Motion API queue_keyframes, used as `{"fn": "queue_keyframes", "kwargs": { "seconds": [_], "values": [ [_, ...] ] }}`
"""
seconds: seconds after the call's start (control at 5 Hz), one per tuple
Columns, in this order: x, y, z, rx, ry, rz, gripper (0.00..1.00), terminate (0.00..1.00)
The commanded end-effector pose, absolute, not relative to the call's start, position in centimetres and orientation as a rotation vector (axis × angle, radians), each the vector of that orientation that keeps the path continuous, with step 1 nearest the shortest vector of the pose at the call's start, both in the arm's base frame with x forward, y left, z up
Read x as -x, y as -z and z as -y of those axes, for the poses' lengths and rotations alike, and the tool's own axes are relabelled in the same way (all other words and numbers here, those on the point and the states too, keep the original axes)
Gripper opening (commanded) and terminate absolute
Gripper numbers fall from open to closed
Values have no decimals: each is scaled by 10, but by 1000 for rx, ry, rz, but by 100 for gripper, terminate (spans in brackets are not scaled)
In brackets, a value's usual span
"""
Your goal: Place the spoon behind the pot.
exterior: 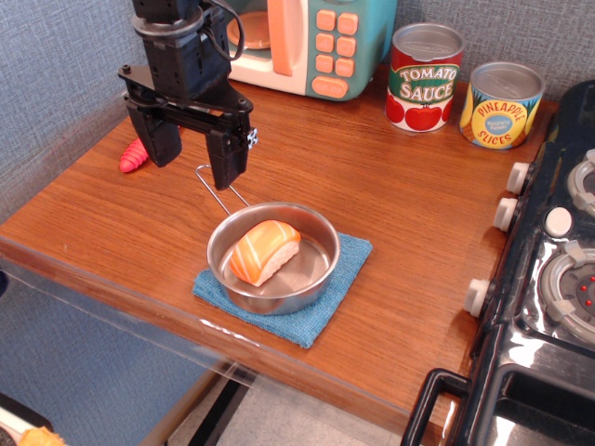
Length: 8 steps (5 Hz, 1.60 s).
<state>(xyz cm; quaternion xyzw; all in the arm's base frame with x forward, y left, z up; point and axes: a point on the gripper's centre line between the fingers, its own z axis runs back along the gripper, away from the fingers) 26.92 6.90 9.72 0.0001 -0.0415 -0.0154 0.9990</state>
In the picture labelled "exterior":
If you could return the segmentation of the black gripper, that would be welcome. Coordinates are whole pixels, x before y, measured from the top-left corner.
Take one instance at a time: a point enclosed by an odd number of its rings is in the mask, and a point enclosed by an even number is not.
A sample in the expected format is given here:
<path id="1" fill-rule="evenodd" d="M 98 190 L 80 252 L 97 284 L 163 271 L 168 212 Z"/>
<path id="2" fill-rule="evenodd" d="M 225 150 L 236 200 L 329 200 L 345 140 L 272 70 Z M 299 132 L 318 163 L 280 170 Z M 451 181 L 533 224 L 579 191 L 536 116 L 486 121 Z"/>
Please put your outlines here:
<path id="1" fill-rule="evenodd" d="M 253 105 L 230 82 L 231 55 L 224 26 L 137 26 L 147 63 L 124 65 L 128 115 L 151 161 L 164 167 L 182 150 L 179 127 L 159 108 L 167 104 L 222 112 L 240 132 L 251 130 Z M 248 140 L 211 130 L 205 137 L 215 188 L 227 189 L 246 170 Z"/>

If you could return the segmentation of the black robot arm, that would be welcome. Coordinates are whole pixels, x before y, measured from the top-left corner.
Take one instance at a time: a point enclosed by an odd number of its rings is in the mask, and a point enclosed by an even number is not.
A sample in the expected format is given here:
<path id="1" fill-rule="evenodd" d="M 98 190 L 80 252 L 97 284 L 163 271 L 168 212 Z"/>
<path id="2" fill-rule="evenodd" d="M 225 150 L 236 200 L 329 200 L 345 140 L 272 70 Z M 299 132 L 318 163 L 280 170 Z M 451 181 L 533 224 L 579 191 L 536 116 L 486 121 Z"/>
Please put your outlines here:
<path id="1" fill-rule="evenodd" d="M 240 19 L 225 1 L 136 1 L 132 24 L 147 62 L 125 65 L 126 106 L 149 158 L 159 167 L 179 156 L 179 130 L 205 135 L 217 190 L 245 172 L 257 130 L 252 102 L 232 87 L 226 18 Z"/>

